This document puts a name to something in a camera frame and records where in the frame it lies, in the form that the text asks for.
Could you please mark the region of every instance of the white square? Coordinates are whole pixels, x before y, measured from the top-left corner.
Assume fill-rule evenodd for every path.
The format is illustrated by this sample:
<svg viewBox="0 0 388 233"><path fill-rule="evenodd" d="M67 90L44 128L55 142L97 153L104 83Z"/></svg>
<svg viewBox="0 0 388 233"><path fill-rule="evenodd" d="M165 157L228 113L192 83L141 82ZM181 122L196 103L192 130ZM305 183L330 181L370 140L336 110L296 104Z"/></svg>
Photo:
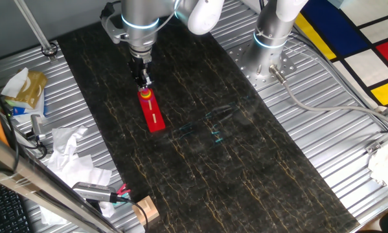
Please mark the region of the white square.
<svg viewBox="0 0 388 233"><path fill-rule="evenodd" d="M370 49L345 58L345 61L368 87L388 78L388 67Z"/></svg>
<svg viewBox="0 0 388 233"><path fill-rule="evenodd" d="M342 65L340 61L335 61L334 66L343 75L343 78L348 80L348 82L355 88L353 91L359 93L358 96L360 98L363 98L369 105L371 105L373 109L378 107L378 104L365 93L362 87L357 83L357 81L355 81L354 77L350 75L348 70Z"/></svg>
<svg viewBox="0 0 388 233"><path fill-rule="evenodd" d="M376 43L388 38L388 19L361 29L361 32L371 43Z"/></svg>
<svg viewBox="0 0 388 233"><path fill-rule="evenodd" d="M356 25L388 16L388 0L352 0L342 4L341 10Z"/></svg>

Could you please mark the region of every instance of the black marble surface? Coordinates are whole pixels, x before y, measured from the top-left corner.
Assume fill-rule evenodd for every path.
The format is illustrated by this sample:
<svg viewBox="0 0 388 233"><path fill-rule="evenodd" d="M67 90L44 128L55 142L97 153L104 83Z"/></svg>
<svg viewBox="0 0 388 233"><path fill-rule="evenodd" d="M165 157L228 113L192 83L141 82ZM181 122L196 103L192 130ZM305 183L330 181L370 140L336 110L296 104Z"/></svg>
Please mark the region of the black marble surface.
<svg viewBox="0 0 388 233"><path fill-rule="evenodd" d="M58 38L150 232L347 232L357 225L210 34L177 21L153 50L166 129L149 133L127 61L100 24Z"/></svg>

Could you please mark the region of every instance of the metal bracket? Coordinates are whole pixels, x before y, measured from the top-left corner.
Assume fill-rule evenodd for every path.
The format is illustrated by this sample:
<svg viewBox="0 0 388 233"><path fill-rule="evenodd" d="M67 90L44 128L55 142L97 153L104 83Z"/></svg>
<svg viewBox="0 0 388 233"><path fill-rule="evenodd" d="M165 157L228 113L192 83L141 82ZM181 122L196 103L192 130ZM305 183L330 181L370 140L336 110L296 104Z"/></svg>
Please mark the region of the metal bracket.
<svg viewBox="0 0 388 233"><path fill-rule="evenodd" d="M245 43L242 43L240 45L237 45L231 49L229 49L228 55L234 60L234 62L237 64L237 66L240 68L240 70L244 73L245 77L251 82L253 87L256 90L259 90L269 84L272 84L273 82L278 82L276 77L273 74L270 75L261 75L256 74L255 72L249 72L245 69L245 66L247 64L244 64L242 62L242 54L244 51L250 46L252 41L247 41ZM279 71L284 76L289 76L293 74L297 68L293 62L289 59L289 57L286 55L286 53L282 52L280 57L280 63L277 65Z"/></svg>
<svg viewBox="0 0 388 233"><path fill-rule="evenodd" d="M378 149L381 149L381 144L379 142L374 142L366 148L368 154L373 155Z"/></svg>

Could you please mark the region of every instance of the silver cylinder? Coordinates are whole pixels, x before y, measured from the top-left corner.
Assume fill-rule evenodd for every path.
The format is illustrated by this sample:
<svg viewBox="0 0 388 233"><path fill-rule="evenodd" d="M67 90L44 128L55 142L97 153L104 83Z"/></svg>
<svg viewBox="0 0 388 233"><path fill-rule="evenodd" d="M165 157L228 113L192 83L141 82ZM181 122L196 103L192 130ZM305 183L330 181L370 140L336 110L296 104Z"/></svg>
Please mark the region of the silver cylinder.
<svg viewBox="0 0 388 233"><path fill-rule="evenodd" d="M156 42L156 33L152 33L159 26L159 18L169 16L173 11L175 0L122 0L122 23L126 39L131 47L140 47L147 51Z"/></svg>
<svg viewBox="0 0 388 233"><path fill-rule="evenodd" d="M179 0L176 4L179 4L176 12L176 17L185 25L188 25L188 19L193 9L195 8L198 0Z"/></svg>
<svg viewBox="0 0 388 233"><path fill-rule="evenodd" d="M251 73L268 76L269 67L278 65L283 45L293 27L294 21L282 21L276 14L277 0L270 0L261 11L253 40L244 52L244 68Z"/></svg>

